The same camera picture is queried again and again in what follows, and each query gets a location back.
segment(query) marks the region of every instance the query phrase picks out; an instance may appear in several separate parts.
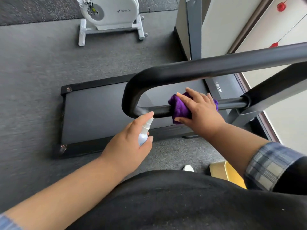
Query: plaid cuff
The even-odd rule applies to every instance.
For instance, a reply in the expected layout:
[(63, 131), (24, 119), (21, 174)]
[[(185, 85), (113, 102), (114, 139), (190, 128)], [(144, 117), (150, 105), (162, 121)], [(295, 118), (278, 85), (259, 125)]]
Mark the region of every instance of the plaid cuff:
[(267, 143), (253, 156), (245, 171), (247, 189), (272, 191), (287, 168), (301, 157), (301, 153), (279, 143)]
[(12, 220), (0, 214), (0, 230), (21, 230)]

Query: gray floor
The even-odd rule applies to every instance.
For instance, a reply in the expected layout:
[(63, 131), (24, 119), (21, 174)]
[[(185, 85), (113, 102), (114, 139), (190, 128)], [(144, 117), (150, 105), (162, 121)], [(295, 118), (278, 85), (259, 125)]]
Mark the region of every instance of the gray floor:
[[(77, 46), (79, 20), (0, 27), (0, 212), (56, 182), (98, 154), (53, 160), (62, 85), (134, 73), (181, 61), (172, 36), (177, 11), (146, 13), (137, 33), (87, 36)], [(222, 157), (203, 139), (153, 144), (134, 174), (154, 169), (201, 172)]]
[[(138, 0), (140, 13), (177, 10), (179, 0)], [(0, 0), (0, 26), (82, 18), (76, 0)]]

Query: yellow container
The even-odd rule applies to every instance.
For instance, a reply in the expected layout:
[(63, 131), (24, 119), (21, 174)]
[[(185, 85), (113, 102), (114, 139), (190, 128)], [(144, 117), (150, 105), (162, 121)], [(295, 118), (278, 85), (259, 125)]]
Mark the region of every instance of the yellow container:
[(211, 177), (220, 178), (246, 189), (243, 178), (229, 164), (228, 161), (214, 162), (210, 164)]

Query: red ornament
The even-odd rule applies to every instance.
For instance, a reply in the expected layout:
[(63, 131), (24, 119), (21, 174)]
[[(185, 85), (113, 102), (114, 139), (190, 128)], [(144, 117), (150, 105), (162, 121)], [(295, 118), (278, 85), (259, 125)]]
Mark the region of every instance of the red ornament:
[(281, 2), (277, 5), (277, 10), (279, 12), (283, 12), (286, 9), (286, 7), (287, 7), (286, 4), (284, 2)]
[(273, 43), (270, 47), (278, 47), (278, 42)]

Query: cleaning cloth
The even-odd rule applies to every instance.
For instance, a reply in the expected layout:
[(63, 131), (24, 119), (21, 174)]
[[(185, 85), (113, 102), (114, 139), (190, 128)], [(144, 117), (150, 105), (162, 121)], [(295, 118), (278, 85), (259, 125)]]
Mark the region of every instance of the cleaning cloth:
[[(184, 96), (187, 96), (191, 99), (193, 99), (187, 92), (183, 93)], [(219, 110), (219, 103), (217, 100), (214, 100), (216, 110)], [(180, 100), (180, 98), (177, 95), (173, 95), (171, 99), (169, 100), (169, 104), (174, 108), (174, 113), (173, 113), (173, 123), (174, 124), (181, 124), (180, 122), (175, 121), (176, 117), (185, 117), (188, 119), (192, 119), (192, 113), (191, 111), (187, 108), (187, 106)]]

